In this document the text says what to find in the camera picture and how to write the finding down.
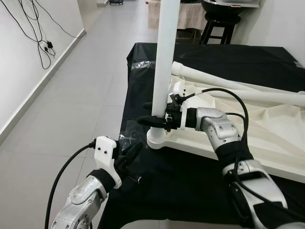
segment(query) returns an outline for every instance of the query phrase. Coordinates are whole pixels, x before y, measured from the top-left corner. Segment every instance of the white fabric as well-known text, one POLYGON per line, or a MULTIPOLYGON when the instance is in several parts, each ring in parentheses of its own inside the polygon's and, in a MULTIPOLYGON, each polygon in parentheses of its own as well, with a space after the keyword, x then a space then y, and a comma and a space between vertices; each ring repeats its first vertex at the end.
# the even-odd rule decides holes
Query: white fabric
MULTIPOLYGON (((157 29, 160 17, 160 0, 148 3, 148 28, 157 29)), ((201 3, 180 3, 178 29, 194 28, 203 30, 206 25, 201 3)))

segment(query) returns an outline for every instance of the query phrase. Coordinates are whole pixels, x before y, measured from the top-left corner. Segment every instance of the white pole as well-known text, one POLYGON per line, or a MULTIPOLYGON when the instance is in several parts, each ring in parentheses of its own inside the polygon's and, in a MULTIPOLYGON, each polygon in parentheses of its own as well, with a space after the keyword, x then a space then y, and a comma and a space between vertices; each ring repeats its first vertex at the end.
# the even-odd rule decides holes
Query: white pole
MULTIPOLYGON (((156 70, 154 75, 152 116, 163 118, 171 80, 173 51, 175 48, 180 0, 161 0, 156 70)), ((162 142, 163 129, 152 127, 147 133, 148 142, 162 142)))

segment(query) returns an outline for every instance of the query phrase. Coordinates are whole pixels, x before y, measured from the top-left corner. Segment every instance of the electrical wire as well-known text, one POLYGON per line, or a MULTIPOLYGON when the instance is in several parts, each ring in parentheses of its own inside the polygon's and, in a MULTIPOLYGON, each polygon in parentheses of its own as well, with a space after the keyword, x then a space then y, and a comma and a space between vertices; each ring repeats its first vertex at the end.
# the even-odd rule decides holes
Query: electrical wire
MULTIPOLYGON (((40 42, 43 41, 43 40, 42 40, 42 33, 41 33, 41 30, 40 30, 40 26, 38 26, 39 31, 40 31, 40 35, 41 35, 41 39, 39 40, 38 37, 37 37, 36 31, 35 31, 35 29, 34 29, 34 26, 32 25, 32 23, 31 23, 29 17, 27 16, 26 11, 25 11, 25 9, 24 9, 24 7, 23 7, 22 0, 18 0, 18 2, 20 3, 20 6, 21 6, 21 8, 22 8, 22 11, 23 11, 23 13, 24 13, 26 19, 28 20, 28 22, 29 22, 29 24, 30 24, 30 26, 31 26, 31 28, 32 28, 32 30, 33 30, 33 33, 34 33, 34 35, 35 35, 36 42, 37 42, 38 54, 39 54, 39 57, 40 57, 41 65, 42 65, 42 68, 46 70, 46 69, 48 69, 48 68, 51 66, 51 59, 50 59, 48 53, 47 53, 45 50, 43 50, 42 47, 41 47, 41 45, 40 45, 40 42), (40 50, 43 51, 43 52, 46 54, 46 56, 48 57, 48 59, 49 59, 49 64, 48 64, 47 67, 45 67, 45 66, 43 65, 43 61, 42 61, 42 56, 41 56, 40 50)), ((38 15, 36 14, 36 12, 35 12, 35 16, 36 16, 36 21, 37 21, 37 23, 39 24, 38 15)))
POLYGON ((245 122, 245 117, 242 114, 238 114, 238 113, 231 113, 231 112, 227 112, 227 115, 234 115, 234 116, 238 116, 240 118, 243 119, 243 122, 245 122))
POLYGON ((6 8, 7 12, 11 15, 11 17, 15 20, 15 22, 18 24, 19 28, 21 29, 21 31, 24 33, 24 35, 29 38, 30 40, 37 42, 36 40, 34 40, 32 37, 30 37, 29 35, 26 34, 26 32, 23 30, 23 28, 21 27, 21 25, 19 24, 19 22, 17 21, 17 19, 12 15, 12 13, 10 12, 10 10, 8 9, 8 7, 5 5, 5 3, 0 0, 1 3, 4 5, 4 7, 6 8))
MULTIPOLYGON (((244 116, 242 116, 241 114, 238 114, 238 113, 230 113, 230 112, 227 112, 226 114, 227 114, 227 115, 235 115, 235 116, 238 116, 238 117, 242 118, 242 119, 243 119, 243 123, 245 123, 246 118, 245 118, 244 116)), ((248 144, 248 135, 245 136, 244 142, 245 142, 246 144, 248 144)))
POLYGON ((36 21, 36 20, 37 20, 37 17, 39 17, 39 12, 38 12, 38 10, 37 10, 36 5, 34 5, 33 10, 34 10, 34 13, 35 13, 36 18, 30 17, 27 13, 26 13, 26 16, 27 16, 29 19, 31 19, 31 20, 33 20, 33 21, 36 21))
POLYGON ((50 55, 53 56, 53 57, 56 55, 56 53, 55 53, 55 51, 54 51, 53 48, 49 48, 49 49, 47 50, 47 53, 50 54, 50 55))
POLYGON ((45 219, 45 223, 44 223, 44 229, 48 229, 49 227, 49 220, 50 220, 50 212, 51 212, 51 206, 52 206, 52 201, 53 201, 53 197, 54 197, 54 193, 55 193, 55 189, 56 186, 58 184, 59 179, 61 178, 64 170, 66 169, 66 167, 70 164, 70 162, 78 155, 80 154, 82 151, 84 151, 85 149, 88 148, 93 148, 95 147, 95 141, 91 142, 90 144, 82 147, 81 149, 79 149, 78 151, 76 151, 68 160, 67 162, 63 165, 63 167, 61 168, 61 170, 59 171, 59 173, 57 174, 55 181, 53 183, 51 192, 50 192, 50 196, 49 196, 49 201, 48 201, 48 205, 47 205, 47 212, 46 212, 46 219, 45 219))
MULTIPOLYGON (((242 106, 243 110, 244 110, 244 133, 243 133, 243 137, 242 137, 242 140, 246 141, 247 140, 247 131, 248 131, 248 126, 249 126, 249 115, 248 115, 248 110, 244 104, 244 102, 242 101, 242 99, 236 95, 235 93, 229 91, 229 90, 226 90, 226 89, 223 89, 223 88, 209 88, 209 89, 205 89, 205 90, 202 90, 202 93, 205 93, 205 92, 210 92, 210 91, 221 91, 221 92, 226 92, 230 95, 232 95, 235 99, 237 99, 237 101, 240 103, 240 105, 242 106)), ((190 94, 188 96, 186 96, 184 99, 188 99, 188 98, 191 98, 193 96, 195 96, 197 94, 193 93, 193 94, 190 94)), ((287 208, 284 208, 283 206, 280 206, 280 205, 276 205, 274 202, 260 196, 259 194, 257 194, 256 192, 252 191, 251 189, 249 189, 247 186, 245 186, 241 180, 239 179, 239 176, 238 176, 238 163, 240 162, 240 157, 239 155, 237 155, 237 158, 236 158, 236 161, 235 161, 235 164, 234 164, 234 178, 236 180, 236 182, 239 184, 240 187, 242 187, 244 190, 246 190, 247 192, 249 192, 250 194, 252 194, 253 196, 257 197, 258 199, 262 200, 263 202, 273 206, 274 208, 277 208, 278 210, 282 211, 282 212, 285 212, 286 214, 292 216, 292 217, 295 217, 295 218, 298 218, 298 219, 301 219, 302 221, 305 222, 305 217, 298 214, 298 213, 295 213, 294 211, 291 211, 287 208)))
POLYGON ((64 31, 66 34, 68 34, 69 36, 71 36, 73 38, 82 38, 86 35, 86 33, 84 33, 82 36, 78 36, 78 37, 71 35, 67 31, 65 31, 65 29, 56 20, 54 20, 54 18, 50 15, 50 13, 37 0, 35 0, 35 1, 49 15, 49 17, 52 19, 52 21, 55 22, 61 28, 61 30, 64 31))
MULTIPOLYGON (((244 122, 244 133, 243 133, 243 136, 242 136, 242 141, 246 141, 246 136, 247 136, 247 131, 248 131, 248 126, 249 126, 249 115, 248 115, 248 111, 247 111, 247 108, 244 104, 244 102, 242 101, 241 98, 239 98, 235 93, 229 91, 229 90, 226 90, 224 88, 209 88, 209 89, 204 89, 201 91, 201 93, 205 93, 205 92, 211 92, 211 91, 221 91, 221 92, 226 92, 230 95, 232 95, 239 103, 240 105, 242 106, 243 110, 244 110, 244 117, 245 117, 245 122, 244 122)), ((190 94, 188 96, 186 96, 184 99, 189 99, 193 96, 195 96, 197 94, 193 93, 193 94, 190 94)))

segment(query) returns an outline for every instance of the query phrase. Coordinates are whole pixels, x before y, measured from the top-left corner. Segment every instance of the black tablecloth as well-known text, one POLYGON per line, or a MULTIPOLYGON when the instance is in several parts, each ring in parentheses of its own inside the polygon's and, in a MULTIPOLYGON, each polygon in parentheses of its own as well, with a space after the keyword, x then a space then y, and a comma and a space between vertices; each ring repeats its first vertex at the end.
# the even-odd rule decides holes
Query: black tablecloth
MULTIPOLYGON (((143 61, 155 61, 156 44, 137 43, 127 57, 128 91, 121 125, 121 143, 146 143, 147 127, 136 117, 148 115, 142 108, 153 99, 154 68, 133 69, 143 61)), ((304 91, 304 69, 280 47, 242 45, 176 45, 174 61, 228 80, 293 92, 304 91)), ((110 192, 99 229, 118 229, 139 219, 170 219, 238 224, 231 209, 218 161, 164 147, 146 146, 132 165, 142 176, 140 184, 126 179, 110 192)), ((305 203, 305 185, 273 176, 277 185, 305 203)), ((288 205, 300 213, 291 199, 288 205)))

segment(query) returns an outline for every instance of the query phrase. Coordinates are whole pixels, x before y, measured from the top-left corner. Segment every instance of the black stool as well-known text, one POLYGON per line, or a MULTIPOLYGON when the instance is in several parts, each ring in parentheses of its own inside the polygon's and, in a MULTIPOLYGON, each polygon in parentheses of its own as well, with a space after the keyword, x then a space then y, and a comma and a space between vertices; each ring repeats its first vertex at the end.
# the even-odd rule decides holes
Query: black stool
POLYGON ((230 44, 234 27, 240 22, 240 17, 236 14, 215 14, 206 13, 205 19, 208 21, 202 33, 199 44, 207 44, 209 38, 221 39, 220 44, 230 44), (214 27, 224 28, 222 37, 211 36, 214 27))

